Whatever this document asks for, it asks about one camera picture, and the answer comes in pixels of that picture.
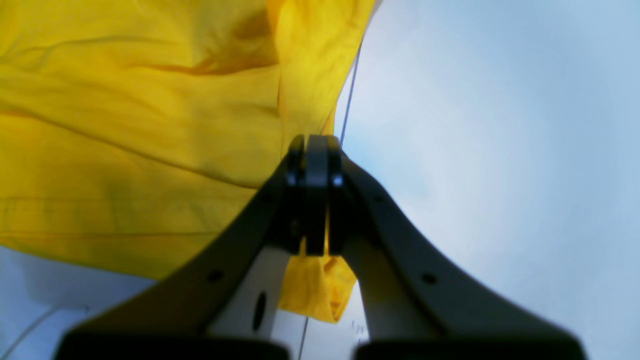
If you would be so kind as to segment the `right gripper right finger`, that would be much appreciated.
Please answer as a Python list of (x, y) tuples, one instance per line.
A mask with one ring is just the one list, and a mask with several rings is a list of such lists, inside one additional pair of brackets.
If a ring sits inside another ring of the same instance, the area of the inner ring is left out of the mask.
[(585, 360), (574, 335), (487, 288), (439, 251), (386, 189), (327, 139), (329, 248), (363, 297), (355, 360)]

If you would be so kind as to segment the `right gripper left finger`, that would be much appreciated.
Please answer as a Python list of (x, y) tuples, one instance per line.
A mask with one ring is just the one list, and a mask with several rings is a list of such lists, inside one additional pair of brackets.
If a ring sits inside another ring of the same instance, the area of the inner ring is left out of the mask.
[(297, 136), (234, 221), (187, 264), (64, 335), (57, 360), (288, 360), (270, 342), (291, 255), (322, 256), (329, 139)]

